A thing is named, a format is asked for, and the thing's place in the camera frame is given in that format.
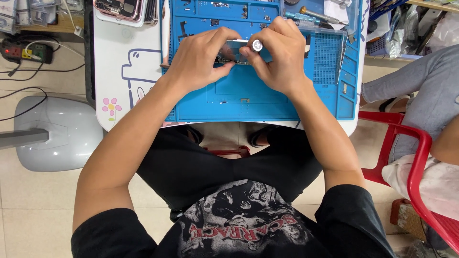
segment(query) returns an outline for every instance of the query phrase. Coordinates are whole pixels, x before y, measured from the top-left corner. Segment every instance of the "black pants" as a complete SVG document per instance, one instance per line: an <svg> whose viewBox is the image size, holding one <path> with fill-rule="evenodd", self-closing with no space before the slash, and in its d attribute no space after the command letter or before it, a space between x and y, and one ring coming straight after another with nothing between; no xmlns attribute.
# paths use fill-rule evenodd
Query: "black pants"
<svg viewBox="0 0 459 258"><path fill-rule="evenodd" d="M322 167L303 130L278 127L268 134L268 143L250 157L226 159L191 141L184 126L163 128L137 173L172 210L187 208L219 186L242 179L273 186L292 202Z"/></svg>

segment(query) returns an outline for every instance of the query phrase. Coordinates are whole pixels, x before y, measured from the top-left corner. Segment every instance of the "gray jeans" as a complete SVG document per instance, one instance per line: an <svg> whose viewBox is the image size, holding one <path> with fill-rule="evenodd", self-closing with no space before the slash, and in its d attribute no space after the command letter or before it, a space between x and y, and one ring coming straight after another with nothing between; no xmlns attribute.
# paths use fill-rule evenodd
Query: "gray jeans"
<svg viewBox="0 0 459 258"><path fill-rule="evenodd" d="M422 129L435 140L459 114L459 45L426 55L396 72L362 85L368 103L419 91L409 102L402 124ZM418 140L398 135L389 162L414 154Z"/></svg>

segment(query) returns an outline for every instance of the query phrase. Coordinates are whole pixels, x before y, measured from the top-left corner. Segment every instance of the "pink flower drawing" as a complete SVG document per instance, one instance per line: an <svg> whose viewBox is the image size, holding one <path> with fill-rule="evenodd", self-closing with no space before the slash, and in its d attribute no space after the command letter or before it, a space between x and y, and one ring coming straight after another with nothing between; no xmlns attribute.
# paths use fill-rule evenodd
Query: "pink flower drawing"
<svg viewBox="0 0 459 258"><path fill-rule="evenodd" d="M103 99L103 102L106 106L103 106L102 107L102 111L110 111L110 116L114 116L115 115L115 111L118 110L118 111L121 111L122 108L120 105L115 105L116 104L116 101L117 99L116 98L112 98L111 101L108 100L108 98L104 98ZM114 118L109 118L108 119L109 121L115 121Z"/></svg>

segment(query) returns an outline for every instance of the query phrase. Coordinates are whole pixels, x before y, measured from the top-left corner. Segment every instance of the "white desk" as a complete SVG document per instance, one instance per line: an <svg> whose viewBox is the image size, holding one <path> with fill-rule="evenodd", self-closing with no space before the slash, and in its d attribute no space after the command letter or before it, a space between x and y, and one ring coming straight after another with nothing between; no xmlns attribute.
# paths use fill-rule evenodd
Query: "white desk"
<svg viewBox="0 0 459 258"><path fill-rule="evenodd" d="M366 37L369 0L365 0L363 5L362 35ZM357 40L362 41L357 78L359 97L364 68L365 41L364 38L357 35ZM109 131L130 110L130 99L135 105L161 76L160 50L159 23L156 26L144 25L141 28L130 28L103 22L94 16L96 115L105 130ZM339 121L347 135L351 135L357 126L358 104L359 101L357 101L354 120ZM267 123L302 129L299 121L269 121ZM177 124L165 122L163 126Z"/></svg>

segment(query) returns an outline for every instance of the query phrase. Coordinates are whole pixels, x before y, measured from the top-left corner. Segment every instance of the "black t-shirt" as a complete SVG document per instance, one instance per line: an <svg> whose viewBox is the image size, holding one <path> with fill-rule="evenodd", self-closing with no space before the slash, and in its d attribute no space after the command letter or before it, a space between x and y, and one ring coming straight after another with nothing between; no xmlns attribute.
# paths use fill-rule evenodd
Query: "black t-shirt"
<svg viewBox="0 0 459 258"><path fill-rule="evenodd" d="M275 188L241 180L190 207L159 245L134 211L116 208L77 228L72 253L75 258L395 257L364 188L332 187L315 217L317 223Z"/></svg>

